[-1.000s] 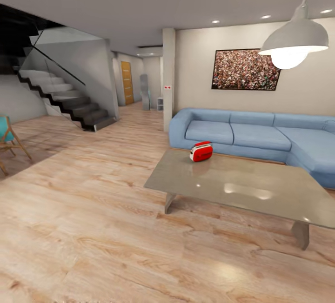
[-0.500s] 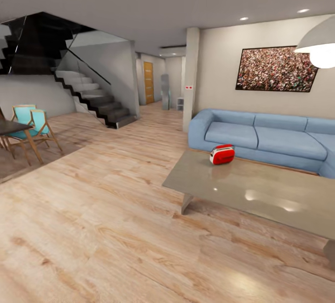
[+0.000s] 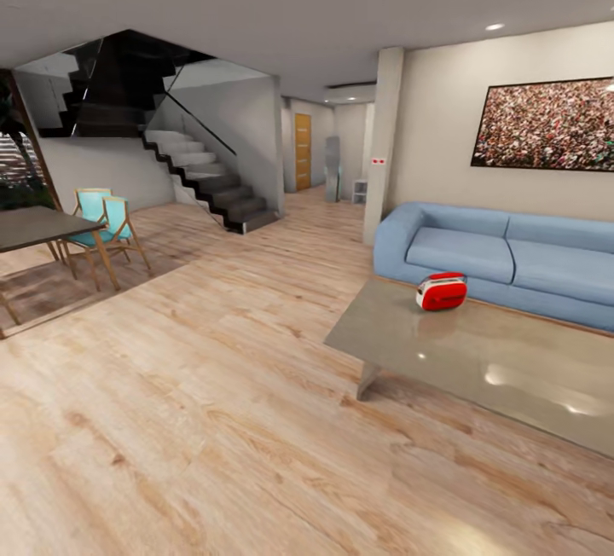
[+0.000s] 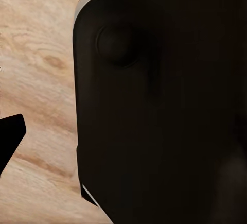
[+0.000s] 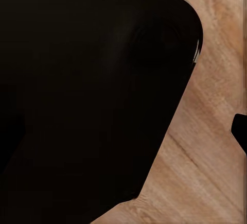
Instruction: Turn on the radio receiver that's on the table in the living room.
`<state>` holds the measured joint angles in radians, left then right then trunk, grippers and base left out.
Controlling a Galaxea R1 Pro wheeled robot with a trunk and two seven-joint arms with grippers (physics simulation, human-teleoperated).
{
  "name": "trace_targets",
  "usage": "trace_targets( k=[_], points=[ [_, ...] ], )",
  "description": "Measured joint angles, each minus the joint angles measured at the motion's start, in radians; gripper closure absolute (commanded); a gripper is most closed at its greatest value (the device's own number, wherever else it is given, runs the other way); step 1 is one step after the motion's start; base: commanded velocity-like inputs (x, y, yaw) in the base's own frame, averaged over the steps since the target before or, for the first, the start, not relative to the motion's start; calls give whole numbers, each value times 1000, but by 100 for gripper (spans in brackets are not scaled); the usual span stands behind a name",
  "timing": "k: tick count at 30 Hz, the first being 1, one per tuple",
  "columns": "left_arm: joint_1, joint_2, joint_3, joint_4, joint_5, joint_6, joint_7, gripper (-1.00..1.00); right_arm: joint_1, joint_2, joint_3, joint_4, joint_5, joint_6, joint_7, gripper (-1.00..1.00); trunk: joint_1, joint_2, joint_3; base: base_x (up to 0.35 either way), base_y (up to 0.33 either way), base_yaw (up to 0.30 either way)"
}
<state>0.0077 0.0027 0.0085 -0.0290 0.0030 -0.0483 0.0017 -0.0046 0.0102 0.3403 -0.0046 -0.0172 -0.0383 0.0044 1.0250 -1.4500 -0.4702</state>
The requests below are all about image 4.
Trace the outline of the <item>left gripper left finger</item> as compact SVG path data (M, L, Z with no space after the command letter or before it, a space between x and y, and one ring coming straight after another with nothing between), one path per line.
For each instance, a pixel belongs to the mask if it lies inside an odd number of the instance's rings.
M0 119L0 175L25 134L22 114Z

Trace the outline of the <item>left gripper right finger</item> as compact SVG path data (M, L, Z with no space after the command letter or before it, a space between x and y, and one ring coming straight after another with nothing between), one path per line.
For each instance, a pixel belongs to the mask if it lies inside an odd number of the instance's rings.
M247 154L247 115L235 115L231 132Z

